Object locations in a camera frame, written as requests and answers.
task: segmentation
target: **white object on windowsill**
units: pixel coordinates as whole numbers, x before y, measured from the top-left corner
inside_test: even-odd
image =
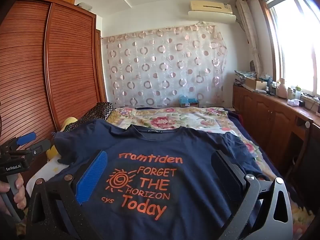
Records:
[[[287,104],[289,105],[289,106],[299,106],[299,99],[292,99],[292,100],[289,100],[288,99],[288,102],[287,102]]]

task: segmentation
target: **window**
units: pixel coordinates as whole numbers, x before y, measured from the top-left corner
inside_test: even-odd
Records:
[[[304,0],[261,0],[269,23],[274,74],[287,86],[320,95],[320,11]]]

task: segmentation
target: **t-shirt neck label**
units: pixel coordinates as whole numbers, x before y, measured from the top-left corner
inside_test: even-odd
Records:
[[[162,133],[160,130],[147,130],[147,132]]]

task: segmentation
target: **blue gripper pad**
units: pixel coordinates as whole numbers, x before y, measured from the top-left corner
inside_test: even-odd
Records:
[[[76,199],[80,205],[89,200],[107,164],[107,153],[105,151],[99,152],[78,181],[76,186]]]

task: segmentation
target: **t-shirt sleeve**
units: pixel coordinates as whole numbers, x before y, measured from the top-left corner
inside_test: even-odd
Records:
[[[54,145],[61,155],[60,163],[74,164],[88,160],[97,149],[105,150],[112,145],[106,122],[93,119],[70,132],[57,132]]]
[[[231,158],[231,162],[233,162],[232,159],[236,160],[237,164],[240,165],[240,168],[244,170],[245,174],[252,174],[256,178],[270,180],[262,173],[261,169],[255,162],[255,158],[238,136],[234,136],[227,132],[221,135],[221,141],[219,144],[219,147],[221,147],[220,150]]]

